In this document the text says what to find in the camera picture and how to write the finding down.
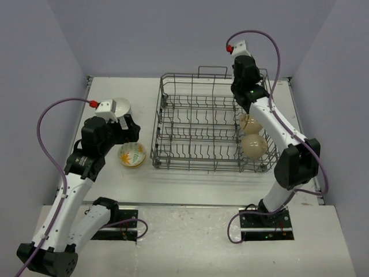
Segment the orange green floral bowl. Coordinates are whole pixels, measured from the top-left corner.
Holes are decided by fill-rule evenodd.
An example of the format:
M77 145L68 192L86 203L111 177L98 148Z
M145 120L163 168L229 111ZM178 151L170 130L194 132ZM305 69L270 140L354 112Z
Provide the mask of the orange green floral bowl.
M118 159L125 167L138 167L146 159L146 149L139 142L123 144L118 150Z

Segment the light blue bowl rack end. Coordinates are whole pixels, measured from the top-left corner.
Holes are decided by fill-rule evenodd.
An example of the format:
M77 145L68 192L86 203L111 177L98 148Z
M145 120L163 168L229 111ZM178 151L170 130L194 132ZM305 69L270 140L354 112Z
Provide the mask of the light blue bowl rack end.
M113 98L115 102L114 114L117 118L123 117L126 114L132 115L131 104L126 98Z

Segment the beige bowl with plant drawing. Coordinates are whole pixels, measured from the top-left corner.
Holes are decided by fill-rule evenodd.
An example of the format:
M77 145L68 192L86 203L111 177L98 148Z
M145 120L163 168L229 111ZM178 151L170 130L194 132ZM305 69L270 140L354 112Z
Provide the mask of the beige bowl with plant drawing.
M262 125L249 114L239 116L239 126L246 135L259 134L263 129Z

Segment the plain beige bowl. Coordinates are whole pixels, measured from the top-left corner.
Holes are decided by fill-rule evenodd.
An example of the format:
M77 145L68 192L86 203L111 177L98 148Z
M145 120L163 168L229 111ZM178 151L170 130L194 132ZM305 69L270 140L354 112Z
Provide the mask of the plain beige bowl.
M268 148L266 140L258 134L249 134L241 139L241 147L246 157L260 159Z

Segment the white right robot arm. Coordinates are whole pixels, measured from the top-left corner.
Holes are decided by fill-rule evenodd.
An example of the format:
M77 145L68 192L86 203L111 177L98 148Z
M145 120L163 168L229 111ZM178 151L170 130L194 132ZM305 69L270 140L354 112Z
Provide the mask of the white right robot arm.
M232 68L231 91L236 102L262 125L280 153L274 167L276 181L255 212L258 222L269 227L295 192L318 174L321 146L301 134L278 110L272 94L260 85L262 77L253 57L235 57Z

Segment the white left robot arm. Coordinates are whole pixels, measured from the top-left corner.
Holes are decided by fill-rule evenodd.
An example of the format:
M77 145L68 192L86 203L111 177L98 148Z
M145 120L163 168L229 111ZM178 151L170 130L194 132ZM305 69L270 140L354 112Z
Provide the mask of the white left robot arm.
M30 243L21 243L17 257L25 269L48 276L70 276L84 245L103 227L115 226L120 219L117 201L99 197L90 214L72 229L72 224L85 195L105 166L105 157L115 145L135 143L141 128L126 114L122 121L91 117L85 120L81 139L62 170L63 185L57 193L49 214Z

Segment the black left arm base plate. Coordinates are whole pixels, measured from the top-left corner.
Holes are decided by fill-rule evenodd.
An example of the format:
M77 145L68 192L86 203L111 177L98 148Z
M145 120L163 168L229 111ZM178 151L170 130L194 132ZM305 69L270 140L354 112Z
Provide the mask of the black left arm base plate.
M138 218L137 209L120 209L117 222ZM99 230L92 241L133 241L138 237L137 222L120 223L119 225Z

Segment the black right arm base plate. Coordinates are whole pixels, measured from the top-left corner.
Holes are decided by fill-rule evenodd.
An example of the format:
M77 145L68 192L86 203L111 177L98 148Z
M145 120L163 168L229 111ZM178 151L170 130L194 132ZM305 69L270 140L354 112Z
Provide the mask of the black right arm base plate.
M288 241L294 240L291 217L284 209L273 216L240 215L243 241Z

